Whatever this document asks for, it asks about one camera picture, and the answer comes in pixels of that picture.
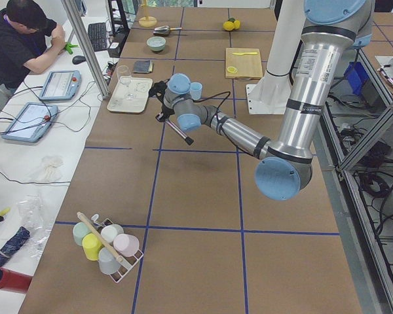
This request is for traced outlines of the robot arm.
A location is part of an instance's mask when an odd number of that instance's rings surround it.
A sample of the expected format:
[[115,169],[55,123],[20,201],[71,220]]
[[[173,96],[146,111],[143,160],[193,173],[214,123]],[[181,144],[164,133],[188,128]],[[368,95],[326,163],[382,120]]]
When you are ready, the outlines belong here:
[[168,124],[186,142],[187,132],[206,125],[240,150],[259,159],[255,170],[258,189],[273,200],[296,196],[312,178],[310,144],[343,52],[369,43],[374,1],[305,1],[307,19],[297,35],[304,47],[286,101],[277,140],[269,139],[219,108],[199,105],[191,98],[191,81],[173,75],[161,99],[156,119]]

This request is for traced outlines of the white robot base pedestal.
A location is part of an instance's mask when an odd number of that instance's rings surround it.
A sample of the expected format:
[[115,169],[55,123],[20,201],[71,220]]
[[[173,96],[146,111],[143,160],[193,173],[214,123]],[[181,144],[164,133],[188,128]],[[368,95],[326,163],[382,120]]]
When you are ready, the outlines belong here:
[[304,2],[282,2],[264,77],[248,84],[250,114],[283,114],[291,93],[290,74],[305,24]]

